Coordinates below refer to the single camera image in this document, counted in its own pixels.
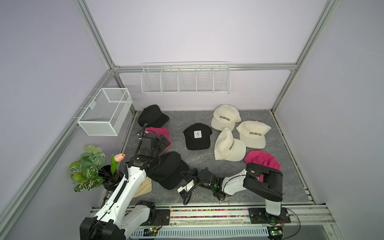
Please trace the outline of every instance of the white wire basket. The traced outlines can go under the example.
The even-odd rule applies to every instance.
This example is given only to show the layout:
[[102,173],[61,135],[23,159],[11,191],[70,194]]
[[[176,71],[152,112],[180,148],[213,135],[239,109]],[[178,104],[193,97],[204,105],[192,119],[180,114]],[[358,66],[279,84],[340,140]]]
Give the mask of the white wire basket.
[[146,95],[230,93],[229,64],[143,66],[141,88]]
[[101,88],[77,123],[89,136],[117,136],[131,107],[126,88]]

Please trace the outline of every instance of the potted plant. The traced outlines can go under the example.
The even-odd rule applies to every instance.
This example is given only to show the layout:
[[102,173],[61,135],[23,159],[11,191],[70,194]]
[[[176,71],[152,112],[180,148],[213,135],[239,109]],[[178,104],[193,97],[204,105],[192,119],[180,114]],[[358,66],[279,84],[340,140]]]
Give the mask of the potted plant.
[[115,190],[123,177],[123,173],[116,170],[116,168],[118,162],[121,161],[125,155],[118,154],[116,157],[112,155],[111,164],[102,167],[106,159],[101,147],[89,145],[85,150],[86,152],[80,156],[80,161],[70,165],[71,178],[79,183],[74,188],[75,192],[82,192],[84,189],[92,190],[101,184],[104,185],[106,190]]

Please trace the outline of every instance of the beige baseball cap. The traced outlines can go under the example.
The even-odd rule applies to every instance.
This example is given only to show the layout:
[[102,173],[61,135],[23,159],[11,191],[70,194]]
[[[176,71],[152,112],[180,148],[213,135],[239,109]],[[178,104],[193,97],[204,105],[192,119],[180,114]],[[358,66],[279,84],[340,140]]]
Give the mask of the beige baseball cap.
[[265,147],[265,134],[271,127],[258,121],[244,121],[236,129],[247,147],[262,149]]
[[241,122],[239,111],[231,105],[223,104],[214,111],[211,127],[220,131],[227,127],[232,131],[237,122]]
[[215,143],[215,159],[238,162],[244,158],[245,150],[245,143],[234,139],[232,131],[225,127]]

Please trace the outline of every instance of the gray marble surface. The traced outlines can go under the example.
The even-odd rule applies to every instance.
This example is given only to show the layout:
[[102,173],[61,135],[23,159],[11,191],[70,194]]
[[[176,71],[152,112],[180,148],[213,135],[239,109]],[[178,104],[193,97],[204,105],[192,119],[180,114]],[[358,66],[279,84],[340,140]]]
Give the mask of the gray marble surface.
[[[263,122],[272,127],[272,129],[265,135],[266,146],[262,149],[265,152],[273,155],[276,160],[281,164],[281,171],[283,172],[283,202],[308,202],[308,197],[305,194],[303,185],[301,184],[298,173],[296,172],[295,166],[289,156],[289,153],[284,145],[283,139],[279,133],[279,130],[273,120],[273,117],[268,110],[243,110],[239,111],[242,121],[254,120]],[[198,170],[202,170],[205,167],[214,173],[217,177],[228,177],[242,171],[246,163],[244,160],[240,162],[230,162],[227,160],[215,160],[214,157],[214,146],[216,139],[220,131],[212,129],[212,135],[210,136],[211,147],[205,150],[192,151],[188,150],[185,146],[185,137],[183,131],[190,125],[201,122],[210,126],[212,120],[213,111],[169,111],[164,112],[164,114],[169,116],[169,121],[165,123],[165,127],[170,131],[169,137],[172,143],[172,146],[167,151],[176,151],[181,155],[181,158],[189,165],[190,168],[196,167]],[[237,123],[235,129],[232,133],[234,138],[239,139],[239,133],[236,130],[236,127],[240,124]],[[137,132],[139,132],[141,127],[135,122],[131,135],[128,139],[127,147],[125,149],[126,157],[133,155],[137,143],[138,137]],[[256,149],[251,149],[247,147],[246,155],[251,151]],[[157,204],[176,204],[183,202],[183,199],[180,197],[177,192],[179,186],[185,185],[185,181],[182,180],[181,183],[174,190],[167,190],[163,188],[159,183],[152,181],[152,191],[150,193],[144,194],[137,198],[133,198],[131,204],[135,204],[140,200],[152,201]],[[244,190],[235,193],[230,197],[226,197],[223,202],[228,203],[264,203],[264,199],[255,193]],[[212,195],[212,192],[198,187],[193,193],[190,203],[218,203],[217,198]]]

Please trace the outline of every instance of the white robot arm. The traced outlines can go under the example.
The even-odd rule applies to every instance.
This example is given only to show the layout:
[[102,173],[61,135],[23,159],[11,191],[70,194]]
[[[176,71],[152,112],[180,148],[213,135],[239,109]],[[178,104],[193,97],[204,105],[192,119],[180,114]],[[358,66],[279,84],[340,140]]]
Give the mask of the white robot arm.
[[[148,220],[154,222],[156,212],[154,203],[140,201],[128,214],[126,209],[140,184],[145,180],[147,172],[160,164],[159,153],[169,146],[170,142],[164,135],[158,136],[155,133],[144,135],[144,130],[139,136],[142,136],[139,146],[135,155],[124,163],[124,177],[116,190],[95,217],[85,218],[81,223],[81,240],[126,240],[142,223]],[[264,175],[263,182],[258,180],[260,174]],[[268,214],[280,215],[283,174],[279,170],[248,163],[244,170],[231,177],[217,178],[207,168],[200,172],[194,168],[184,172],[183,175],[187,185],[178,191],[184,198],[185,205],[197,186],[210,189],[219,200],[223,200],[226,195],[247,189],[265,198]]]

